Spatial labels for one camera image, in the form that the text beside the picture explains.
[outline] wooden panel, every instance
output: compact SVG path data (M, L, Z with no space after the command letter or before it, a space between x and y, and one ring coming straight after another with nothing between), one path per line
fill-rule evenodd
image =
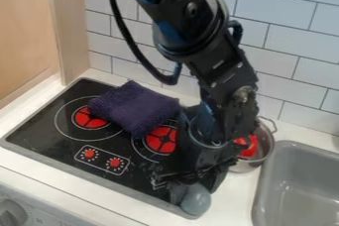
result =
M13 102L15 99L17 99L19 96L23 95L27 91L29 91L34 86L38 85L43 80L47 79L51 75L53 75L56 71L52 68L48 68L35 76L33 79L26 82L21 87L17 88L15 91L11 92L9 95L3 97L0 99L0 109L4 108L6 105Z
M54 69L57 42L48 0L0 0L0 99Z
M69 84L89 69L84 0L51 0L61 77Z

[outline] purple cloth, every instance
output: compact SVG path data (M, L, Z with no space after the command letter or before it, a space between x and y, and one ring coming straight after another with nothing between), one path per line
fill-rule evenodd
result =
M178 100L129 81L92 99L91 114L113 122L137 138L148 135L179 111Z

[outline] white countertop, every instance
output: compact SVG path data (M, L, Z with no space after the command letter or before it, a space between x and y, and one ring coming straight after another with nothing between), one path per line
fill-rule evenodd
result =
M121 85L127 81L126 78L94 69L89 69L83 76L114 85ZM182 96L151 85L145 86L169 96L179 97L181 103L187 106L198 103L196 98ZM0 110L0 137L15 128L63 89L58 77L53 76ZM277 141L294 140L317 148L339 152L339 137L281 121L276 123L279 129L275 134ZM162 226L252 226L251 209L260 169L246 174L228 173L226 180L213 194L212 206L209 211L200 219L190 221L3 148L0 148L0 155L0 167L25 175L29 179L23 186L22 183L15 181L13 176L13 184L11 184L15 188L30 194L33 193L37 198L54 203L82 218L88 218L97 225L111 226L112 219L110 218L115 218L117 214L120 214L150 226L159 226L160 224ZM46 188L45 192L41 187L38 191L38 185L42 186L42 184ZM63 195L55 194L51 191L51 187L61 190ZM115 225L134 224L131 221L120 224L118 222Z

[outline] black stovetop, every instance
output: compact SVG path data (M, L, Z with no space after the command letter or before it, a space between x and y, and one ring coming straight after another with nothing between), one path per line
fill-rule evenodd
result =
M149 136L134 139L86 108L88 100L112 88L81 79L6 142L169 202L165 188L153 190L150 175L175 154L177 121L168 120Z

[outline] black cable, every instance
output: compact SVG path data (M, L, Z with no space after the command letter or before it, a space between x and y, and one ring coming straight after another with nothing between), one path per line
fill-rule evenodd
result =
M144 68L148 72L151 73L152 76L154 76L160 82L167 84L167 85L176 85L178 78L180 77L180 74L181 74L182 64L181 63L176 64L174 71L173 71L173 75L164 75L161 72L159 72L158 69L154 67L149 62L149 60L143 55L143 53L138 48L137 44L134 42L134 39L129 29L127 28L121 16L121 13L120 13L120 10L117 4L117 0L110 0L110 4L112 7L113 15L115 17L115 21L117 22L118 28L120 29L121 34L124 36L127 42L127 45L129 46L129 48L131 49L132 53L135 55L137 60L144 66Z
M237 44L237 46L239 46L244 34L243 26L238 21L232 20L228 22L228 28L233 29L232 36L234 42Z

